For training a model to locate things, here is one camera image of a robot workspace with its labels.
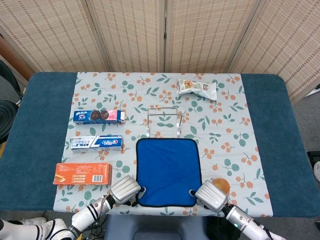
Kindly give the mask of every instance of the blue tablecloth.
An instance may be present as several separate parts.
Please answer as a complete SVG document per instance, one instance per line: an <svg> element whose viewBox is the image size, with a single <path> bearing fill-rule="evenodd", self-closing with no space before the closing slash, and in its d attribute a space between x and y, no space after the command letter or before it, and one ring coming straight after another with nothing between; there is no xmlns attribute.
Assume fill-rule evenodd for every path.
<svg viewBox="0 0 320 240"><path fill-rule="evenodd" d="M52 210L77 73L32 76L0 159L0 210ZM320 193L283 80L241 75L273 215L320 214Z"/></svg>

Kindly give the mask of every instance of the floral tablecloth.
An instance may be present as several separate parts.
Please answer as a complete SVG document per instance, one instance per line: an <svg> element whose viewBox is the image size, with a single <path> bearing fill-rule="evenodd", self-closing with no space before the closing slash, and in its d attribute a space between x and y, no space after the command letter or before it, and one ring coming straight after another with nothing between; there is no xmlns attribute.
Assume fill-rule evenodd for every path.
<svg viewBox="0 0 320 240"><path fill-rule="evenodd" d="M177 79L216 83L217 101L195 94L177 95ZM146 138L147 109L177 106L182 113L181 138L198 144L202 182L224 178L230 183L229 201L254 217L272 216L273 210L260 162L254 129L240 74L79 72L61 161L108 162L112 183L126 175L136 177L136 142ZM77 110L126 111L124 124L76 125ZM174 116L152 116L150 137L176 137ZM120 151L73 153L71 137L122 135ZM54 210L77 212L109 190L106 185L59 185ZM110 214L208 216L218 215L194 207L115 206Z"/></svg>

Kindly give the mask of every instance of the blue mat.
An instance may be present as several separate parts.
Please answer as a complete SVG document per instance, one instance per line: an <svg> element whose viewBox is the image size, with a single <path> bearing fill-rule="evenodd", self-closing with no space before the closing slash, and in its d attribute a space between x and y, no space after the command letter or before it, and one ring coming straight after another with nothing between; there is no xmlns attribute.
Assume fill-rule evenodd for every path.
<svg viewBox="0 0 320 240"><path fill-rule="evenodd" d="M136 180L145 207L191 207L189 190L202 185L197 143L187 138L142 138L136 143Z"/></svg>

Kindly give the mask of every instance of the blue cloth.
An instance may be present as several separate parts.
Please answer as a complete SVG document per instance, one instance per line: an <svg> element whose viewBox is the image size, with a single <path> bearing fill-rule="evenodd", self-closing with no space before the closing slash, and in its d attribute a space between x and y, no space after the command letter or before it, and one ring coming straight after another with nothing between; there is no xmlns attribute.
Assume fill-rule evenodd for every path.
<svg viewBox="0 0 320 240"><path fill-rule="evenodd" d="M319 190L283 80L241 76L274 216L320 215ZM0 210L53 209L52 176L63 154L76 78L39 72L30 79L0 159Z"/></svg>
<svg viewBox="0 0 320 240"><path fill-rule="evenodd" d="M25 92L0 159L0 210L52 210L77 73L39 72Z"/></svg>
<svg viewBox="0 0 320 240"><path fill-rule="evenodd" d="M142 138L136 143L136 180L145 207L191 207L189 190L202 185L197 143L187 138Z"/></svg>
<svg viewBox="0 0 320 240"><path fill-rule="evenodd" d="M283 79L242 74L275 217L320 215L320 194Z"/></svg>

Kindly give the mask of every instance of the woven partition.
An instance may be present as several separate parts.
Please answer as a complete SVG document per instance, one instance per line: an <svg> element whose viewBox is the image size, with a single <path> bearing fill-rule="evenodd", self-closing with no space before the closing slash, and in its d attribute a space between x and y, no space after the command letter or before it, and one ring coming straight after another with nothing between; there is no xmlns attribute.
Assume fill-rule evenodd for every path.
<svg viewBox="0 0 320 240"><path fill-rule="evenodd" d="M40 71L106 71L78 0L0 0L0 26Z"/></svg>
<svg viewBox="0 0 320 240"><path fill-rule="evenodd" d="M256 5L255 0L173 1L166 69L225 72Z"/></svg>
<svg viewBox="0 0 320 240"><path fill-rule="evenodd" d="M296 102L320 83L319 28L319 0L267 0L231 72L277 74Z"/></svg>
<svg viewBox="0 0 320 240"><path fill-rule="evenodd" d="M163 0L87 0L116 72L163 72Z"/></svg>

